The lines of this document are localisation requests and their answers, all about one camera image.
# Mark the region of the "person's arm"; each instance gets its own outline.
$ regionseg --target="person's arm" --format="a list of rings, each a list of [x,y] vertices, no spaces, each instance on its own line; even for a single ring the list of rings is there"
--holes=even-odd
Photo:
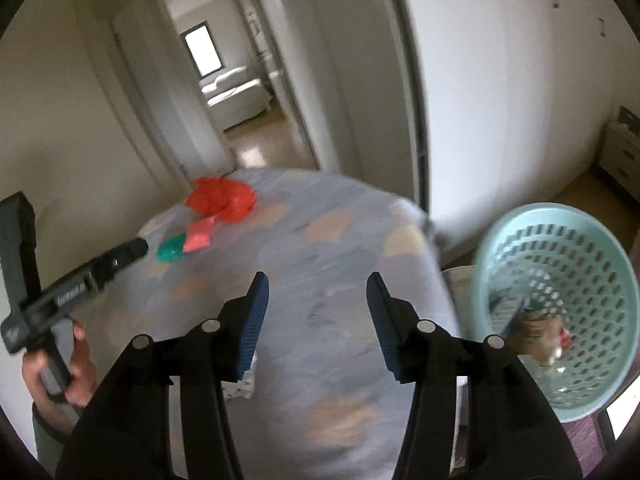
[[[72,382],[65,391],[65,397],[70,404],[84,408],[96,388],[96,370],[90,361],[84,329],[76,322],[74,337],[76,341],[70,362]],[[53,476],[74,423],[65,413],[65,408],[52,402],[47,395],[40,372],[47,367],[48,361],[43,351],[25,353],[22,358],[22,376],[33,399],[33,431],[38,461]]]

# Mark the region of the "laundry basket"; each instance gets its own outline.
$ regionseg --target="laundry basket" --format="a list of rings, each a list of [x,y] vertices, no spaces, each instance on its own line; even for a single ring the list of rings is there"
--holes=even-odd
[[[572,336],[561,358],[566,387],[547,399],[561,422],[582,418],[618,389],[636,353],[635,273],[616,238],[587,213],[553,203],[515,209],[489,231],[476,254],[473,339],[493,333],[492,279],[515,262],[540,266],[564,303],[562,321]]]

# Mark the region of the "silver screw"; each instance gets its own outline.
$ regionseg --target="silver screw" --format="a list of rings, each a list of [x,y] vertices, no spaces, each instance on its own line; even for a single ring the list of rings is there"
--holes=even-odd
[[[417,327],[420,332],[424,332],[425,334],[430,334],[436,331],[436,324],[428,319],[421,319],[418,321]]]
[[[499,350],[504,346],[504,339],[502,339],[499,335],[489,336],[489,339],[487,339],[486,341],[487,343],[489,343],[489,346],[491,348],[495,348],[496,350]]]
[[[149,338],[146,335],[137,335],[133,338],[132,345],[136,350],[142,350],[149,345]]]
[[[207,319],[200,327],[203,332],[217,332],[220,330],[220,322],[217,319]]]

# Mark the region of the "human hand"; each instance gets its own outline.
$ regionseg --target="human hand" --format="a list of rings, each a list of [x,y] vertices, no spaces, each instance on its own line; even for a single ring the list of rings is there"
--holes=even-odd
[[[91,400],[97,387],[95,365],[90,361],[89,345],[82,326],[74,321],[74,351],[71,355],[69,369],[72,381],[65,390],[65,398],[70,404],[84,408]],[[22,378],[27,385],[34,404],[42,418],[58,431],[69,434],[73,424],[60,406],[49,399],[47,389],[40,377],[49,363],[46,352],[26,352],[22,358]]]

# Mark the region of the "basket rim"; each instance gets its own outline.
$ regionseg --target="basket rim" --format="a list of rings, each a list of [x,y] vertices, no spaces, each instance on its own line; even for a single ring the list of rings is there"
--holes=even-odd
[[[629,298],[630,301],[633,301],[636,306],[636,326],[633,330],[633,341],[632,347],[637,350],[638,342],[640,340],[640,292],[638,290],[638,284],[636,280],[636,273],[633,270],[631,262],[626,254],[626,251],[623,249],[622,245],[618,241],[618,239],[607,229],[607,227],[602,224],[598,219],[593,216],[585,213],[584,211],[564,205],[558,204],[554,202],[539,202],[528,204],[524,206],[520,206],[512,211],[508,212],[504,216],[502,216],[489,231],[482,238],[482,242],[476,251],[476,255],[474,257],[474,265],[476,266],[474,270],[474,274],[471,280],[471,313],[470,318],[472,319],[472,326],[470,328],[470,335],[473,340],[483,341],[486,337],[493,333],[493,327],[491,322],[491,316],[489,312],[485,312],[483,305],[481,304],[480,298],[485,296],[488,291],[488,283],[484,279],[485,275],[477,272],[477,269],[485,268],[486,265],[492,261],[493,251],[492,249],[495,246],[495,238],[497,234],[508,224],[513,222],[519,216],[529,213],[532,211],[542,211],[542,210],[564,210],[565,212],[577,216],[581,216],[585,219],[588,219],[589,222],[592,222],[595,226],[599,227],[601,231],[606,235],[606,237],[611,241],[612,245],[618,249],[620,254],[623,255],[624,262],[624,270],[628,272],[628,274],[632,277],[632,279],[636,282],[636,286],[631,287],[632,297]],[[607,393],[602,396],[597,397],[595,400],[588,402],[579,408],[554,408],[556,415],[560,422],[572,422],[574,420],[578,420],[583,418],[584,416],[589,415],[590,413],[595,412],[599,408],[601,408],[608,400],[609,394],[613,394],[617,389],[619,389],[622,384],[625,376],[628,374],[629,369],[631,368],[632,362],[634,360],[636,352],[629,352],[628,355],[624,358],[622,367],[620,368],[620,373],[614,380],[611,381],[609,388],[607,389]]]

